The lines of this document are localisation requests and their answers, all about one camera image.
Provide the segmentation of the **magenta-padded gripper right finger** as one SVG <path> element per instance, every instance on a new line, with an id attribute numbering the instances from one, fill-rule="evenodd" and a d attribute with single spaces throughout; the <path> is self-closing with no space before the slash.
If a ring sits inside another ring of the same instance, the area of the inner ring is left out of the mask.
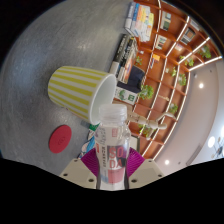
<path id="1" fill-rule="evenodd" d="M 130 149 L 127 159 L 127 180 L 130 188 L 140 188 L 164 177 L 153 159 L 144 159 L 135 149 Z"/>

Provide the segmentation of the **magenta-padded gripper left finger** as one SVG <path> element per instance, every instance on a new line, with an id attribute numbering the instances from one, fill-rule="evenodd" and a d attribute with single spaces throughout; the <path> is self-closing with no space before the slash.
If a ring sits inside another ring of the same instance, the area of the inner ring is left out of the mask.
<path id="1" fill-rule="evenodd" d="M 70 161 L 60 174 L 60 177 L 80 187 L 95 189 L 99 174 L 99 163 L 96 150 L 91 149 L 81 159 Z"/>

